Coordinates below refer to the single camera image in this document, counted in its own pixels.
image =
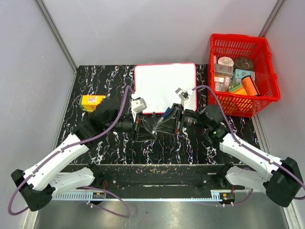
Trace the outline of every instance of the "blue object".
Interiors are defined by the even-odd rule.
[[[168,107],[167,109],[166,109],[166,111],[164,112],[164,114],[162,115],[162,118],[166,118],[167,117],[167,115],[168,115],[168,113],[171,111],[171,109]]]

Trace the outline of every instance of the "green and yellow box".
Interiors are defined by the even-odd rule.
[[[79,106],[83,111],[92,112],[95,111],[96,106],[100,104],[104,98],[106,98],[105,95],[82,95]]]

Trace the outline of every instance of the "tabletop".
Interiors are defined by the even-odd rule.
[[[70,96],[67,111],[63,120],[59,145],[81,121],[86,112],[79,107],[79,99],[83,94],[106,95],[122,101],[127,85],[134,87],[133,72],[135,65],[89,65],[80,66]],[[207,65],[196,65],[197,85],[207,85]],[[206,89],[197,92],[197,111],[207,105]],[[130,112],[125,107],[124,113]],[[144,116],[150,127],[158,121],[151,114]],[[229,116],[234,132],[246,142],[259,148],[257,136],[251,118]],[[183,131],[180,136],[158,133],[157,140],[134,142],[125,133],[109,132],[96,147],[73,160],[71,164],[225,164],[241,163],[238,159],[206,147],[202,132]]]

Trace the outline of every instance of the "red plastic basket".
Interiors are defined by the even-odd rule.
[[[238,56],[251,58],[254,62],[255,84],[261,96],[236,95],[217,92],[214,89],[214,55],[235,60]],[[208,69],[208,85],[217,95],[226,115],[252,117],[271,102],[278,101],[281,94],[277,75],[273,71],[271,52],[263,37],[236,34],[212,34]],[[215,98],[208,92],[208,104],[215,104]]]

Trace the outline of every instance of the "red border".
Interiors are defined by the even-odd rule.
[[[150,65],[172,65],[172,64],[193,64],[194,65],[194,68],[195,68],[195,87],[197,87],[197,71],[196,71],[196,65],[192,62],[185,62],[185,63],[151,63],[151,64],[138,64],[134,67],[134,77],[133,77],[133,80],[134,80],[134,91],[136,92],[136,83],[135,83],[135,68],[137,66],[150,66]],[[197,92],[195,91],[195,109],[194,111],[197,110]]]

